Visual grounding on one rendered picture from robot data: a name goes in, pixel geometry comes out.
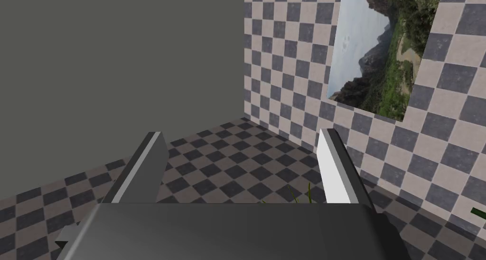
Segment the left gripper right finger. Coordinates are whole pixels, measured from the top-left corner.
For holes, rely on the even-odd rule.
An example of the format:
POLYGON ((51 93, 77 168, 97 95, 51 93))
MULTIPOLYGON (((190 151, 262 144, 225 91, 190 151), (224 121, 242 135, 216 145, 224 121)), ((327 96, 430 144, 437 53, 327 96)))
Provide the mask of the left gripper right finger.
POLYGON ((336 129, 319 131, 316 155, 328 206, 376 214, 376 208, 336 129))

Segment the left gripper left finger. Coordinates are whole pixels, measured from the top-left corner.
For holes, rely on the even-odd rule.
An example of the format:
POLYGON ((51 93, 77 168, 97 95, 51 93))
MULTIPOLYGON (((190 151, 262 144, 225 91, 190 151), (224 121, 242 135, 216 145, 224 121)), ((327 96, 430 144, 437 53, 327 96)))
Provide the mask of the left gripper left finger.
POLYGON ((162 132, 148 132, 102 203, 155 203, 168 158, 162 132))

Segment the green plant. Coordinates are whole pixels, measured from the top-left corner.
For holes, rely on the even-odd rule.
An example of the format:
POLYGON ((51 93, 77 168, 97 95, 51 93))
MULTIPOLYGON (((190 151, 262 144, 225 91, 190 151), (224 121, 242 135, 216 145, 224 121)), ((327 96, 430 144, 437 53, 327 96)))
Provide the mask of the green plant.
POLYGON ((275 196, 264 197, 261 203, 315 203, 312 194, 313 188, 314 186, 310 182, 298 186, 286 184, 274 192, 275 196))

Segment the mountain landscape wall picture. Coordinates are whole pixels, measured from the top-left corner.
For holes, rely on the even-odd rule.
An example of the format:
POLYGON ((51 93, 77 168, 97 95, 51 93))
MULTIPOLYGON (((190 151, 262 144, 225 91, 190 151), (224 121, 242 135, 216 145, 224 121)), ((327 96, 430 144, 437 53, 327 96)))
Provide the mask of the mountain landscape wall picture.
POLYGON ((327 97, 402 121, 440 0, 340 0, 327 97))

